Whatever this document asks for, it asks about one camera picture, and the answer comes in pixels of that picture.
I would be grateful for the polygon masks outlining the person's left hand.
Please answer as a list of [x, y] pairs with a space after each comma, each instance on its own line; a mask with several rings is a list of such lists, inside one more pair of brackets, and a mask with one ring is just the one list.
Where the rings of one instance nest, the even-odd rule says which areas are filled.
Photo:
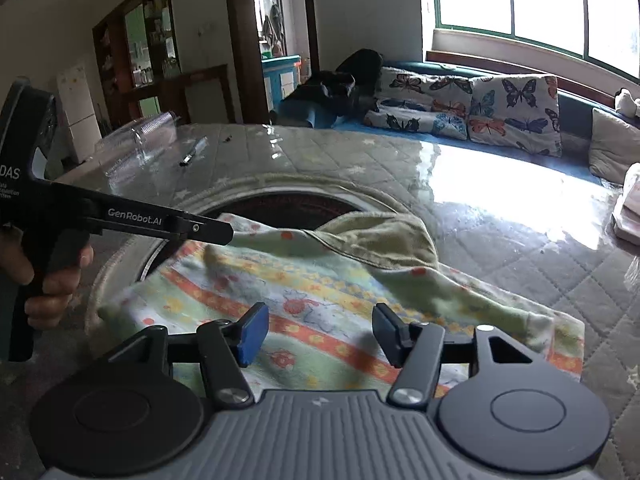
[[[9, 226], [1, 228], [1, 271], [19, 285], [28, 285], [35, 278], [32, 264], [24, 255], [22, 234]], [[29, 298], [25, 312], [29, 325], [36, 330], [50, 330], [58, 326], [79, 287], [81, 272], [93, 262], [94, 250], [87, 244], [78, 252], [71, 266], [50, 272], [40, 278], [42, 294]]]

